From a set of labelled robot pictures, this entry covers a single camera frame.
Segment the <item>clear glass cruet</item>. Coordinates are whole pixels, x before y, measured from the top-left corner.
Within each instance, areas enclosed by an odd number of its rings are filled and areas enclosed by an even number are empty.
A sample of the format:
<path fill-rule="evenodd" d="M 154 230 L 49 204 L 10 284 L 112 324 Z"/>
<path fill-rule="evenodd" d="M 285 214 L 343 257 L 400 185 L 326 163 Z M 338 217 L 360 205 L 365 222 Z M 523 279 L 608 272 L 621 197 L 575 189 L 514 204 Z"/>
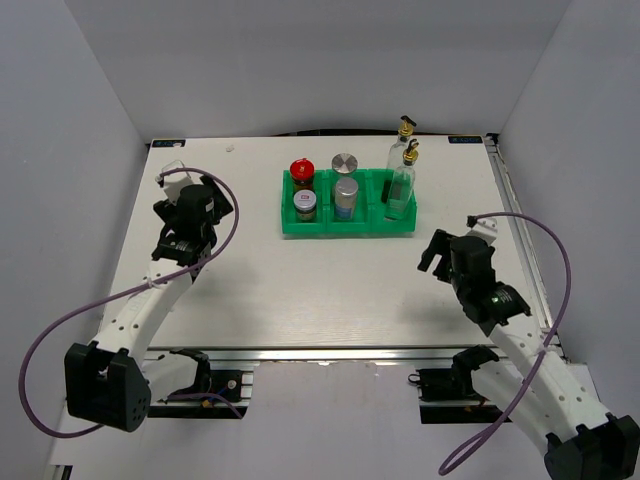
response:
<path fill-rule="evenodd" d="M 405 211 L 414 190 L 415 163 L 419 157 L 419 142 L 411 139 L 408 147 L 403 152 L 402 164 L 395 169 L 389 191 L 388 201 L 385 207 L 385 217 L 390 220 L 400 220 L 405 216 Z"/>

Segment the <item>red-label lid small jar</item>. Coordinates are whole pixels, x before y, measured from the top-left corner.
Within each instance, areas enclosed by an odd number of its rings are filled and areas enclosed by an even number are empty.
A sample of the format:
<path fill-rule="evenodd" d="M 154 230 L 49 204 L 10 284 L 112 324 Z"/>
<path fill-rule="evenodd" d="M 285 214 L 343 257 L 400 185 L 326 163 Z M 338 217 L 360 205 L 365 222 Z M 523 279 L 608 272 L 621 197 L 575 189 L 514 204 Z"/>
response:
<path fill-rule="evenodd" d="M 316 217 L 317 196 L 313 190 L 303 189 L 293 196 L 296 218 L 300 222 L 312 222 Z"/>

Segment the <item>red-lid dark sauce jar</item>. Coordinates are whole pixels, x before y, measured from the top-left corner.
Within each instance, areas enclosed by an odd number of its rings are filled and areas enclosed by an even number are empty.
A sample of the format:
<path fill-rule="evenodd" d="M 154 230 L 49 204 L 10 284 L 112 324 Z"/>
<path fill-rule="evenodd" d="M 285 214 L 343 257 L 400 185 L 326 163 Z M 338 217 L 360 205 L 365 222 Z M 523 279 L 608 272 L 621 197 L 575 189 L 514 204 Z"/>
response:
<path fill-rule="evenodd" d="M 293 161 L 289 168 L 293 191 L 314 190 L 315 166 L 307 158 Z"/>

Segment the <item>glass cruet with dark spice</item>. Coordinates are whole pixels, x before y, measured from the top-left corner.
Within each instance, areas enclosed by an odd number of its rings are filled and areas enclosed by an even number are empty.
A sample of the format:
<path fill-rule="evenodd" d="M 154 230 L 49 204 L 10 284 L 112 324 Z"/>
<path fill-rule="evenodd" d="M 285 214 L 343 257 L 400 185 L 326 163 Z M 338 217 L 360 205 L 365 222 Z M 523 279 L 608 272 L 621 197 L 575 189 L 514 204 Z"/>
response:
<path fill-rule="evenodd" d="M 409 145 L 417 124 L 408 116 L 401 116 L 401 126 L 397 130 L 396 142 L 390 147 L 387 165 L 385 168 L 384 183 L 381 193 L 381 201 L 386 204 L 389 197 L 393 173 L 402 164 L 403 152 Z"/>

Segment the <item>blue-label white shaker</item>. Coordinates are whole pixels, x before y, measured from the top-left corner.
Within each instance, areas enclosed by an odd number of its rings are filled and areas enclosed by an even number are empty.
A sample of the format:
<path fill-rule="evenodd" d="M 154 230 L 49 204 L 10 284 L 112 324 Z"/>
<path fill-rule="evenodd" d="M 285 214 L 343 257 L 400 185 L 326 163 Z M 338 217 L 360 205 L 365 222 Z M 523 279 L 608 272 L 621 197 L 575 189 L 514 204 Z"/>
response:
<path fill-rule="evenodd" d="M 340 178 L 334 185 L 334 215 L 338 220 L 352 220 L 355 214 L 359 184 L 352 177 Z"/>

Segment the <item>silver-lid white powder jar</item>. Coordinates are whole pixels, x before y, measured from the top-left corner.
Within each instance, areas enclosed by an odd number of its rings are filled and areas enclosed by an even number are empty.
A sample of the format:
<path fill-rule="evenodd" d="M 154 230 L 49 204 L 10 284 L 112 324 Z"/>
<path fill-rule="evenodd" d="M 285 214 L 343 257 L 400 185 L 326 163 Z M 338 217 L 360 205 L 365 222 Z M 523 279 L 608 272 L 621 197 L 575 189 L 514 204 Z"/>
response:
<path fill-rule="evenodd" d="M 352 154 L 339 153 L 332 158 L 331 169 L 337 180 L 350 178 L 358 169 L 358 160 Z"/>

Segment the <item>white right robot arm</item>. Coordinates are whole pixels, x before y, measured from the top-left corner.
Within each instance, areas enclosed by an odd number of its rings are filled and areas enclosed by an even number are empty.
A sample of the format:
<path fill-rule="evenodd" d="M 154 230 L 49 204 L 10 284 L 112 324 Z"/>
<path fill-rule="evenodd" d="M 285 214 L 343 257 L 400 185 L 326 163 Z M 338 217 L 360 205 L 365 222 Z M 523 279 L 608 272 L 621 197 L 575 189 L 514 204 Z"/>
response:
<path fill-rule="evenodd" d="M 512 363 L 479 345 L 454 357 L 451 384 L 461 397 L 486 398 L 540 451 L 553 479 L 628 479 L 639 456 L 639 426 L 614 415 L 545 345 L 531 309 L 492 267 L 494 247 L 470 232 L 436 230 L 418 268 L 452 286 L 465 316 Z"/>

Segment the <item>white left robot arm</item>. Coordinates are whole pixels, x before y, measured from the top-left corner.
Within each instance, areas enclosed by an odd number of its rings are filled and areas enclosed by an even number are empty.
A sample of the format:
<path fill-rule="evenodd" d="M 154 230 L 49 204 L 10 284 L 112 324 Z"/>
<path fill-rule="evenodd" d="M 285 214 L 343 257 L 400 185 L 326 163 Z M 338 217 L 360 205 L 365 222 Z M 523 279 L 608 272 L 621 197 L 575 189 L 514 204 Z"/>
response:
<path fill-rule="evenodd" d="M 205 396 L 212 384 L 209 358 L 179 348 L 154 361 L 145 356 L 151 340 L 203 267 L 224 249 L 216 226 L 236 215 L 230 189 L 207 173 L 180 162 L 156 181 L 165 199 L 153 206 L 163 227 L 138 289 L 88 344 L 73 344 L 64 358 L 66 403 L 71 416 L 126 432 L 136 430 L 150 407 L 173 394 Z"/>

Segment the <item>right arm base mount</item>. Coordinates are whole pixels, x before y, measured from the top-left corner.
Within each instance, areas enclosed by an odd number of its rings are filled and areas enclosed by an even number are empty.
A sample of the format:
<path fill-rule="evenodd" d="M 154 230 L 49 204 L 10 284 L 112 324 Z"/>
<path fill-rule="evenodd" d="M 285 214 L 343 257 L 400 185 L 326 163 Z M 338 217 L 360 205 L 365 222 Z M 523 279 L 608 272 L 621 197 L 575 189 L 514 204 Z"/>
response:
<path fill-rule="evenodd" d="M 477 393 L 471 373 L 499 356 L 487 346 L 477 345 L 453 356 L 450 367 L 423 368 L 408 375 L 418 389 L 420 421 L 423 425 L 490 424 L 501 410 Z"/>

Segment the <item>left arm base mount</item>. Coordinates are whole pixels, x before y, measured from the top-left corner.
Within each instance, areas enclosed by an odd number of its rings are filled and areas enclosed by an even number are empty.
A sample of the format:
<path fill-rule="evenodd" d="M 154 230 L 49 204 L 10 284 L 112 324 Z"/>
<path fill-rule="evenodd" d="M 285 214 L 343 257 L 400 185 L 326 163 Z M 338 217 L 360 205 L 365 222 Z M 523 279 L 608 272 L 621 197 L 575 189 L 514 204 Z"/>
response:
<path fill-rule="evenodd" d="M 217 367 L 193 349 L 174 349 L 144 363 L 152 392 L 150 418 L 241 420 L 248 410 L 249 371 Z"/>

